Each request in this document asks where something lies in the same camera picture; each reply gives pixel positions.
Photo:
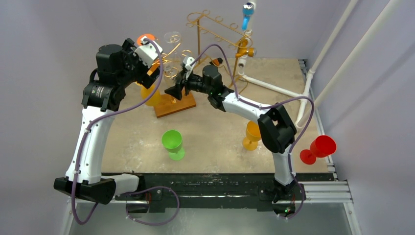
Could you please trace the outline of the yellow goblet front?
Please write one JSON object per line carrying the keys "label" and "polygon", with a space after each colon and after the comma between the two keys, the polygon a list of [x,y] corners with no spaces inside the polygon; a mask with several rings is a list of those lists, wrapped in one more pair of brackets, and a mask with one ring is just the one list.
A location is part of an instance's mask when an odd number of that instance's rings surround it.
{"label": "yellow goblet front", "polygon": [[246,150],[254,151],[258,147],[258,142],[261,140],[259,126],[249,121],[246,126],[245,138],[242,140],[242,145]]}

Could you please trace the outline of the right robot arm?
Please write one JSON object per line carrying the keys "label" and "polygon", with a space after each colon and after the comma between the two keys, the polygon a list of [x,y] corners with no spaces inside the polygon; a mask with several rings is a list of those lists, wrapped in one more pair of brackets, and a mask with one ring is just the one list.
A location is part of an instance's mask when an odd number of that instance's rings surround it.
{"label": "right robot arm", "polygon": [[177,75],[175,84],[164,92],[181,100],[190,91],[207,94],[213,108],[239,115],[258,125],[261,140],[273,156],[276,196],[280,199],[291,196],[298,182],[291,160],[297,129],[283,103],[269,106],[244,100],[236,90],[223,84],[222,75],[215,65],[205,66],[202,75],[183,69]]}

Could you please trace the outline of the green plastic goblet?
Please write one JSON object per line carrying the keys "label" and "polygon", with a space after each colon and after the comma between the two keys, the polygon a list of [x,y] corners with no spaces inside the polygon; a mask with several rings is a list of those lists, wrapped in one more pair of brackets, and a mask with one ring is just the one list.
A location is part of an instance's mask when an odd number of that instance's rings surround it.
{"label": "green plastic goblet", "polygon": [[180,161],[184,155],[183,137],[177,130],[166,131],[161,138],[163,147],[168,151],[170,159]]}

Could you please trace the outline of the orange pipe fitting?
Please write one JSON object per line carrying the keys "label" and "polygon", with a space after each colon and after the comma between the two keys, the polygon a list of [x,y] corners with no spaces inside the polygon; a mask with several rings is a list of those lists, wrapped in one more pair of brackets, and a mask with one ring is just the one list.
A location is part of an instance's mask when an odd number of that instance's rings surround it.
{"label": "orange pipe fitting", "polygon": [[248,57],[255,57],[256,56],[256,49],[252,47],[252,40],[249,37],[242,37],[236,44],[236,58],[240,58],[244,55]]}

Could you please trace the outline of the white pvc pipe frame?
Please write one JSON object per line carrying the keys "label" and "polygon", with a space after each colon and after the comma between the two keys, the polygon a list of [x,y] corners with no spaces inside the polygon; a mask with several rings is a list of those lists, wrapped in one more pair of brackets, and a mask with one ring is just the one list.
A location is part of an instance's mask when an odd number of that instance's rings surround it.
{"label": "white pvc pipe frame", "polygon": [[334,129],[385,132],[403,129],[412,0],[354,0],[353,9],[317,66],[312,81],[312,123]]}

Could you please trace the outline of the small orange black object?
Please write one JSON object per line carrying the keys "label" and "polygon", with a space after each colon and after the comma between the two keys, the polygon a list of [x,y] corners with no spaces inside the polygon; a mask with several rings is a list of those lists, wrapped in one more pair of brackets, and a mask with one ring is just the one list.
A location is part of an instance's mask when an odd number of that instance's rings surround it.
{"label": "small orange black object", "polygon": [[220,66],[223,63],[223,59],[222,58],[216,58],[210,61],[211,65],[215,65],[215,66]]}

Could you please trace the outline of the clear glass front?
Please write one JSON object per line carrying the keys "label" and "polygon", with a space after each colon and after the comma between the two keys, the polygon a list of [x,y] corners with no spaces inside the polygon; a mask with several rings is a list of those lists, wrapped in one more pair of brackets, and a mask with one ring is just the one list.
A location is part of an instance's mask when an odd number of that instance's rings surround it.
{"label": "clear glass front", "polygon": [[164,47],[164,60],[166,62],[178,62],[179,47],[181,45],[181,34],[177,31],[167,32],[164,35],[164,41],[166,42]]}

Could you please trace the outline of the orange plastic goblet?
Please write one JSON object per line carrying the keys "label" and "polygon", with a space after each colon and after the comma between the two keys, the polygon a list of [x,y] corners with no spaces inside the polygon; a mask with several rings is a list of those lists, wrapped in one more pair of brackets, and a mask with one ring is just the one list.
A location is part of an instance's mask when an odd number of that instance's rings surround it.
{"label": "orange plastic goblet", "polygon": [[[137,39],[136,39],[136,43],[138,46],[142,45],[142,40],[146,40],[148,42],[150,42],[151,44],[155,45],[154,42],[158,43],[158,39],[152,35],[152,34],[142,34],[140,35]],[[147,75],[152,75],[157,68],[160,66],[160,60],[159,57],[154,61],[154,63],[152,64],[151,68],[148,68],[147,71]]]}

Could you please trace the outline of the tall clear flute glass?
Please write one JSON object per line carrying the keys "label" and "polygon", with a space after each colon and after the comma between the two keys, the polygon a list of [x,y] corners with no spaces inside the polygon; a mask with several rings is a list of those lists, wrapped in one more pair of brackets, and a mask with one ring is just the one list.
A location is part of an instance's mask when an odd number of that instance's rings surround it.
{"label": "tall clear flute glass", "polygon": [[176,67],[176,63],[166,62],[166,63],[163,64],[163,68],[164,68],[163,74],[164,74],[165,80],[173,82],[176,79],[176,77],[179,73],[179,71]]}

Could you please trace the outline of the red plastic goblet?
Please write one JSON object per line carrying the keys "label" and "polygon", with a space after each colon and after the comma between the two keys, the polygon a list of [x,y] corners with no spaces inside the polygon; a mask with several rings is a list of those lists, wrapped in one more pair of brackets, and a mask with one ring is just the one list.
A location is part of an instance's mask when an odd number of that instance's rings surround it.
{"label": "red plastic goblet", "polygon": [[313,165],[318,158],[325,158],[337,150],[336,142],[327,135],[318,136],[309,149],[300,152],[300,159],[306,165]]}

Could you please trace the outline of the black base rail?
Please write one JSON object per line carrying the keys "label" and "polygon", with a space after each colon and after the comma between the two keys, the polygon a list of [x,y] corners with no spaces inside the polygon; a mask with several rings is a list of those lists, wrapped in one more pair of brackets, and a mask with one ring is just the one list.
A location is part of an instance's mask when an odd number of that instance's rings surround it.
{"label": "black base rail", "polygon": [[277,186],[272,173],[141,173],[138,191],[111,202],[144,204],[150,212],[181,209],[255,209],[291,215],[307,203],[349,203],[346,181],[331,173],[299,173],[298,185]]}

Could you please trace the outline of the gold scroll glass rack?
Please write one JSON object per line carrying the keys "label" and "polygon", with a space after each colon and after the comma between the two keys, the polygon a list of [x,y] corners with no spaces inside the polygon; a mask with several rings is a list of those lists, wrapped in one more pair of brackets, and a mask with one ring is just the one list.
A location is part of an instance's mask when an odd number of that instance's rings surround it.
{"label": "gold scroll glass rack", "polygon": [[[166,63],[166,61],[164,60],[164,56],[165,56],[165,53],[163,53],[163,64]],[[178,62],[175,62],[177,69],[179,68],[179,65],[180,65],[179,64],[180,59]],[[165,83],[168,87],[171,87],[175,84],[175,81],[176,79],[173,82],[165,80]],[[194,108],[196,107],[196,101],[192,94],[183,96],[182,100],[177,100],[168,94],[161,94],[160,90],[156,90],[153,96],[145,102],[145,105],[153,107],[156,117],[161,118],[167,115],[178,113],[180,111]]]}

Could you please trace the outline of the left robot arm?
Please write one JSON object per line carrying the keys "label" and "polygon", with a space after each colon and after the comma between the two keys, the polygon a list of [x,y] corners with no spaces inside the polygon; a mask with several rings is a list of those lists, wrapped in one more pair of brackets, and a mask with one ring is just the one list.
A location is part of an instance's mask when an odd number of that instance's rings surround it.
{"label": "left robot arm", "polygon": [[136,45],[126,39],[122,45],[101,46],[95,56],[97,67],[83,89],[82,123],[74,156],[63,177],[54,180],[55,190],[72,198],[108,204],[115,196],[127,193],[133,200],[146,194],[139,177],[123,173],[103,176],[102,159],[107,137],[126,88],[132,83],[150,88],[160,83],[160,68],[151,71],[162,47],[154,40],[142,39]]}

